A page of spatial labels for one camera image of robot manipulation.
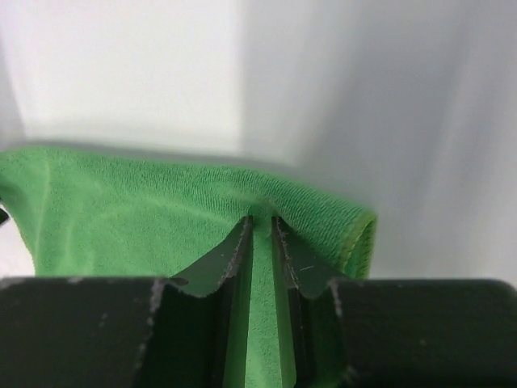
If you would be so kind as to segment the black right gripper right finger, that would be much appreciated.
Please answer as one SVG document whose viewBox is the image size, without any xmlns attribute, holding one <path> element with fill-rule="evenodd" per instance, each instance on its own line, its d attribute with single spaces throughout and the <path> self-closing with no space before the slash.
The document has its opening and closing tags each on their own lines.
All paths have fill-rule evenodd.
<svg viewBox="0 0 517 388">
<path fill-rule="evenodd" d="M 271 237 L 283 386 L 515 386 L 511 285 L 352 279 L 280 217 Z"/>
</svg>

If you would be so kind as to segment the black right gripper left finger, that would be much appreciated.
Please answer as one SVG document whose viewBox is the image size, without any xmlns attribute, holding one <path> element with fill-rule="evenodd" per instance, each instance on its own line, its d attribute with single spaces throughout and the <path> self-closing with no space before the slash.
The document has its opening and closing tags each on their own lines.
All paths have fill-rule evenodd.
<svg viewBox="0 0 517 388">
<path fill-rule="evenodd" d="M 2 279 L 2 386 L 244 386 L 253 226 L 170 277 Z"/>
</svg>

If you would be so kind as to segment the green microfiber towel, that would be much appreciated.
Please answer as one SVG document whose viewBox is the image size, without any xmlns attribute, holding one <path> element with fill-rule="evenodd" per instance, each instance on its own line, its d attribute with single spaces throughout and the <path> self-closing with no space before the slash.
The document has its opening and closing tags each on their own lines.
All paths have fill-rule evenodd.
<svg viewBox="0 0 517 388">
<path fill-rule="evenodd" d="M 33 146 L 1 156 L 1 198 L 39 276 L 174 275 L 254 219 L 248 387 L 281 384 L 271 218 L 338 270 L 369 273 L 376 216 L 263 171 Z"/>
</svg>

